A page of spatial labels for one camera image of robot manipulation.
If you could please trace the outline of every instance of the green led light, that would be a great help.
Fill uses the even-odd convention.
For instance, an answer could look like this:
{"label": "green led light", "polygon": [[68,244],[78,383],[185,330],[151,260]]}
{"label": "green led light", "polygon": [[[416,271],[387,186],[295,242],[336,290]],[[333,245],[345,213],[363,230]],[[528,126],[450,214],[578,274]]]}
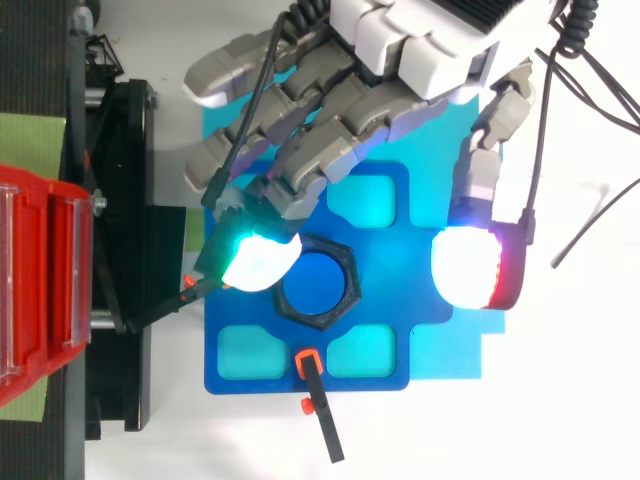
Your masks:
{"label": "green led light", "polygon": [[301,251],[299,235],[289,243],[278,243],[253,233],[238,243],[222,281],[245,292],[266,290],[284,277]]}

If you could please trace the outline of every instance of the screw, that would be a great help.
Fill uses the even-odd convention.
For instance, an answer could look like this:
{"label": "screw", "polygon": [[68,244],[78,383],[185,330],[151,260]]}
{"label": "screw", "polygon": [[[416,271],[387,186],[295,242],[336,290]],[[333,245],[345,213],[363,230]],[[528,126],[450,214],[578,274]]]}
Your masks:
{"label": "screw", "polygon": [[107,199],[102,196],[102,192],[100,191],[100,189],[97,189],[95,192],[93,192],[91,201],[93,204],[93,214],[96,217],[99,217],[102,214],[102,211],[107,208]]}
{"label": "screw", "polygon": [[158,109],[158,94],[154,91],[147,93],[147,107],[153,110]]}
{"label": "screw", "polygon": [[93,33],[93,15],[86,6],[76,7],[69,18],[69,29],[81,35],[91,35]]}

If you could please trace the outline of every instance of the black lever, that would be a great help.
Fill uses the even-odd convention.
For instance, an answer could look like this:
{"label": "black lever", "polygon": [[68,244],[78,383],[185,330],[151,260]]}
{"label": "black lever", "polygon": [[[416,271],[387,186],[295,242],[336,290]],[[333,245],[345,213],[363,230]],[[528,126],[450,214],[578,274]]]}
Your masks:
{"label": "black lever", "polygon": [[307,382],[311,395],[311,398],[302,399],[302,411],[307,415],[311,415],[315,411],[318,415],[331,463],[340,462],[344,460],[344,453],[342,453],[336,424],[333,421],[327,394],[320,378],[323,371],[320,356],[315,350],[303,350],[296,355],[296,365],[300,377]]}

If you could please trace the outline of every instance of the blue circular hole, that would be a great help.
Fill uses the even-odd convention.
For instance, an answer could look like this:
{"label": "blue circular hole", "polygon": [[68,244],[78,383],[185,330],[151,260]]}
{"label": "blue circular hole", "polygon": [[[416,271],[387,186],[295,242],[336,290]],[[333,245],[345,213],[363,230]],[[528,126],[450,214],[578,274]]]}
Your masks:
{"label": "blue circular hole", "polygon": [[318,315],[335,307],[344,293],[340,265],[323,253],[302,255],[284,277],[284,295],[305,315]]}

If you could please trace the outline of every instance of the black metal frame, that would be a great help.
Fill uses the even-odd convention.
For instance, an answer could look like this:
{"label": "black metal frame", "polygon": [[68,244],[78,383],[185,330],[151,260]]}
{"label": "black metal frame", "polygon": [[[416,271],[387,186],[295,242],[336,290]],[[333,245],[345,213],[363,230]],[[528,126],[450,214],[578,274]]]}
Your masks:
{"label": "black metal frame", "polygon": [[124,420],[125,431],[139,431],[149,420],[151,327],[134,332],[129,325],[179,293],[186,209],[147,205],[149,84],[107,79],[87,86],[105,88],[100,108],[87,110],[85,184],[108,202],[95,220],[93,308],[110,311],[114,321],[113,329],[93,330],[87,347],[86,438],[97,440],[101,420]]}

